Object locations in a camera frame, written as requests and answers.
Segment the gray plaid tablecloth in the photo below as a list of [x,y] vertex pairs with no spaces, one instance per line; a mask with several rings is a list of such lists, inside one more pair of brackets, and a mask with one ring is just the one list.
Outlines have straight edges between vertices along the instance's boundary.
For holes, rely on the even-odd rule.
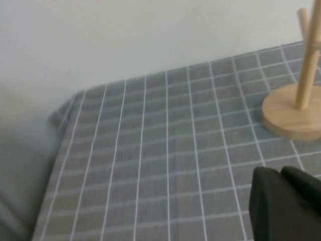
[[321,174],[320,141],[284,140],[261,120],[267,93],[297,82],[303,48],[78,94],[33,240],[253,239],[248,199],[256,166]]

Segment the wooden peg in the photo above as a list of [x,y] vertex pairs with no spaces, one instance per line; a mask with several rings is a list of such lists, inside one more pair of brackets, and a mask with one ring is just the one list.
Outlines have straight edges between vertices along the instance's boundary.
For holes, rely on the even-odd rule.
[[305,44],[307,39],[307,32],[309,28],[309,16],[308,16],[307,9],[299,9],[299,11],[297,11],[297,14],[298,14],[299,22],[301,26],[302,38]]

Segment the wooden mug tree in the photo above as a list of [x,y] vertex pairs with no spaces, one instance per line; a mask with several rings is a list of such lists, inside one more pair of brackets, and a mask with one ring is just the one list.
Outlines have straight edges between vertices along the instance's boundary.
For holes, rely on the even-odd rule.
[[321,86],[313,84],[321,50],[321,0],[315,0],[310,23],[298,11],[305,56],[298,84],[271,92],[262,106],[263,121],[274,134],[294,140],[321,138]]

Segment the round wooden base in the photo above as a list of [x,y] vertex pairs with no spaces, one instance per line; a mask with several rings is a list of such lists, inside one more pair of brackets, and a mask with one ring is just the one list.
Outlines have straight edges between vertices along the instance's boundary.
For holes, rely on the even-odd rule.
[[294,108],[296,84],[286,85],[271,92],[262,106],[266,127],[277,136],[294,140],[321,138],[321,86],[312,88],[308,108]]

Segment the black plastic item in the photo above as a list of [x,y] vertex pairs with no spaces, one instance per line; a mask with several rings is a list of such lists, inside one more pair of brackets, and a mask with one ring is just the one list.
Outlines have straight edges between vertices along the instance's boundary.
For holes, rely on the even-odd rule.
[[254,240],[320,241],[320,185],[293,167],[281,173],[255,168],[249,204]]

